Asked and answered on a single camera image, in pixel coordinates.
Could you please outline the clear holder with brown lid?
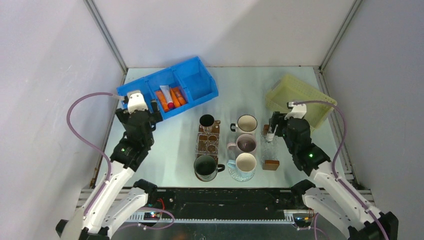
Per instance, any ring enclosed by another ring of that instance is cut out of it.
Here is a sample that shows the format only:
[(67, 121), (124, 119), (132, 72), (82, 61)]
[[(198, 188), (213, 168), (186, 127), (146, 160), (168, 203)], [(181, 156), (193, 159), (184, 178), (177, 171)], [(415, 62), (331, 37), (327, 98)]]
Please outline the clear holder with brown lid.
[(277, 141), (267, 141), (268, 130), (269, 125), (264, 124), (260, 138), (260, 164), (263, 170), (276, 171), (280, 166), (276, 147)]

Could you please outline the white toothpaste tube red cap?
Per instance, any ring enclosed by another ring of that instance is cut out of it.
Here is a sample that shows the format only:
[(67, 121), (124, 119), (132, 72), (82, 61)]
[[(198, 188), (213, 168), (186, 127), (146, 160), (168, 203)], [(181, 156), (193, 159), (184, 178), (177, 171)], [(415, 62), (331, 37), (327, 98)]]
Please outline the white toothpaste tube red cap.
[(175, 108), (172, 95), (171, 95), (171, 89), (168, 85), (160, 85), (160, 90), (162, 94), (165, 97), (166, 105), (170, 110), (173, 110)]

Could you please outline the cream mug with black rim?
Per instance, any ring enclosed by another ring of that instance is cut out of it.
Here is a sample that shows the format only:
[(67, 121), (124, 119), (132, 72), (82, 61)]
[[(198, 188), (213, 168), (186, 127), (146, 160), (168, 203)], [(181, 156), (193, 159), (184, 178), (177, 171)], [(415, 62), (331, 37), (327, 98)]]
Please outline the cream mug with black rim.
[(258, 128), (257, 119), (249, 114), (240, 116), (236, 123), (230, 124), (230, 130), (235, 133), (255, 135)]

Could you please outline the pink mug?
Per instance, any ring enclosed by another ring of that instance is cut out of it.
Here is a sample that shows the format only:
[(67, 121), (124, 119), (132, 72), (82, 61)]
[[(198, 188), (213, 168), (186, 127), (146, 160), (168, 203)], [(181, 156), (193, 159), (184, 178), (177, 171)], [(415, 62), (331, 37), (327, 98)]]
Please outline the pink mug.
[(242, 153), (249, 153), (255, 156), (258, 145), (256, 138), (253, 135), (242, 134), (235, 142), (228, 143), (226, 147), (234, 154), (235, 157)]

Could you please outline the light blue mug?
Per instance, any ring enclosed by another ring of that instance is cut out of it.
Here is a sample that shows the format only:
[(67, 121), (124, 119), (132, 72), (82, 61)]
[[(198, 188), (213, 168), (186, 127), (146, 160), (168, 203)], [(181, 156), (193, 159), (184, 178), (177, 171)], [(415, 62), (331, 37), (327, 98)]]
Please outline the light blue mug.
[(235, 160), (230, 159), (227, 161), (228, 168), (234, 168), (239, 174), (247, 174), (252, 170), (256, 170), (257, 160), (254, 155), (250, 153), (241, 153)]

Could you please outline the brown metallic cup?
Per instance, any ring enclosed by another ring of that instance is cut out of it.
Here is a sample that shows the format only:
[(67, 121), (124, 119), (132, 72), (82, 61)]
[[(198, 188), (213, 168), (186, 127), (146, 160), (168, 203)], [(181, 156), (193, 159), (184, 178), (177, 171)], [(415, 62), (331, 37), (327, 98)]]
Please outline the brown metallic cup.
[(198, 131), (206, 134), (219, 134), (220, 124), (220, 120), (215, 120), (215, 118), (210, 114), (204, 114), (199, 119)]

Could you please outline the brown wooden oval tray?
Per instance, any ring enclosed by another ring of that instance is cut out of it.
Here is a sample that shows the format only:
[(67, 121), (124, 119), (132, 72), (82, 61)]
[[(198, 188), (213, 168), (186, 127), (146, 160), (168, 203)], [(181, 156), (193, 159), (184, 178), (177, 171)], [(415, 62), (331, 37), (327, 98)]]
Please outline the brown wooden oval tray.
[(198, 128), (193, 167), (194, 174), (202, 182), (212, 181), (225, 170), (225, 166), (219, 164), (220, 124), (220, 120), (215, 120), (211, 126), (200, 124)]

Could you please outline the clear textured two-hole holder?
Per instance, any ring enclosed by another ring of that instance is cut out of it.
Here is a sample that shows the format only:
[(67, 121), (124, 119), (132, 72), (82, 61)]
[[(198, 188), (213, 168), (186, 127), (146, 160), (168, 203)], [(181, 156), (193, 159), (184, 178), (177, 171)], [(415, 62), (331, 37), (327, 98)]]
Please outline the clear textured two-hole holder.
[(195, 157), (210, 156), (215, 162), (219, 161), (219, 134), (218, 133), (203, 133), (197, 134)]

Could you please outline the dark green mug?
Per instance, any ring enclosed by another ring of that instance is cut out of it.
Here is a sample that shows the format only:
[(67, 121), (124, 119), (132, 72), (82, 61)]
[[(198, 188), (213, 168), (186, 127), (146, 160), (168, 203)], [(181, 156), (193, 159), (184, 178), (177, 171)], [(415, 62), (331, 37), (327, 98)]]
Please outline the dark green mug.
[(200, 181), (210, 182), (226, 167), (224, 164), (218, 164), (210, 155), (201, 155), (194, 161), (193, 168), (194, 174)]

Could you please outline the white toothpaste tube dark cap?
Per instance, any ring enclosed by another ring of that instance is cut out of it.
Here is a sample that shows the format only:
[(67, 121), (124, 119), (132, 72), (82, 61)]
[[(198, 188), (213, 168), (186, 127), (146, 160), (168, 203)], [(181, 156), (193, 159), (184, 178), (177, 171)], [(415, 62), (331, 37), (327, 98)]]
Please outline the white toothpaste tube dark cap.
[(269, 125), (268, 132), (266, 134), (266, 141), (267, 142), (273, 141), (277, 128), (278, 128), (277, 124), (276, 125)]

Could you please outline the orange Beyou toothpaste tube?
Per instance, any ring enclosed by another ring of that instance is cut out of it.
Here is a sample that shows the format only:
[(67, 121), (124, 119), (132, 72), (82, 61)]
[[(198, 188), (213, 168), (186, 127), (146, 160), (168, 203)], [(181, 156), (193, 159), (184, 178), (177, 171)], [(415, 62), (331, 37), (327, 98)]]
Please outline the orange Beyou toothpaste tube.
[(180, 89), (178, 87), (173, 88), (173, 92), (176, 95), (176, 98), (177, 98), (177, 100), (178, 100), (178, 102), (181, 106), (183, 106), (187, 103), (185, 98), (182, 95), (182, 92), (180, 91)]

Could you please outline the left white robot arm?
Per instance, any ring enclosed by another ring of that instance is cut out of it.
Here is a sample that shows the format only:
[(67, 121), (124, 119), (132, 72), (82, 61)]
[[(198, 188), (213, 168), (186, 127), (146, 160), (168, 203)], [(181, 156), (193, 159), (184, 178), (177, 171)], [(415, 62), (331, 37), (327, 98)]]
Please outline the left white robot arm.
[(158, 104), (135, 103), (115, 112), (124, 126), (123, 137), (111, 157), (106, 157), (107, 172), (83, 206), (70, 220), (62, 219), (56, 232), (62, 240), (110, 240), (121, 225), (139, 208), (153, 208), (158, 202), (157, 186), (140, 179), (117, 205), (115, 199), (138, 170), (154, 144), (156, 124), (163, 120)]

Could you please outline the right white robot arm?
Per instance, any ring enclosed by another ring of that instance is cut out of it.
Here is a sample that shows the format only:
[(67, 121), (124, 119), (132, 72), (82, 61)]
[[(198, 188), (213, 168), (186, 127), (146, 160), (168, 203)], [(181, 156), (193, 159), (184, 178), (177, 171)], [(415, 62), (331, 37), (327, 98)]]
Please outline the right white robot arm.
[(294, 165), (308, 176), (291, 188), (295, 208), (314, 210), (348, 240), (398, 238), (398, 218), (370, 204), (335, 170), (330, 157), (312, 142), (307, 120), (275, 111), (269, 119), (267, 138), (271, 136), (284, 139)]

